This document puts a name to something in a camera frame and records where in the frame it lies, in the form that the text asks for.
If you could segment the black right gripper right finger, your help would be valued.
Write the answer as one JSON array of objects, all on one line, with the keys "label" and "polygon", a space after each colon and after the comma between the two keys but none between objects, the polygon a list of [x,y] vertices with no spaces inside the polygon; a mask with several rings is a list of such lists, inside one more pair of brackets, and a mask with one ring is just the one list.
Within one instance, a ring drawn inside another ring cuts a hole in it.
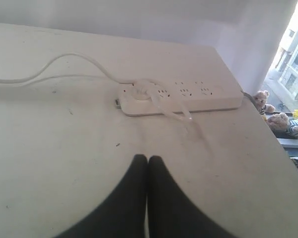
[{"label": "black right gripper right finger", "polygon": [[148,163],[147,198],[151,238],[233,238],[181,190],[160,156]]}]

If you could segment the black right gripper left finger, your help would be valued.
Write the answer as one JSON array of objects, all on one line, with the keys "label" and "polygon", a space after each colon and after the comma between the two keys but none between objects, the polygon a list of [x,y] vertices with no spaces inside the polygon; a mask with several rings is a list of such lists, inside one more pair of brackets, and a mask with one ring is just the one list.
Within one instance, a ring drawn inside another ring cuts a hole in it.
[{"label": "black right gripper left finger", "polygon": [[113,191],[58,238],[144,238],[147,202],[145,155],[136,154]]}]

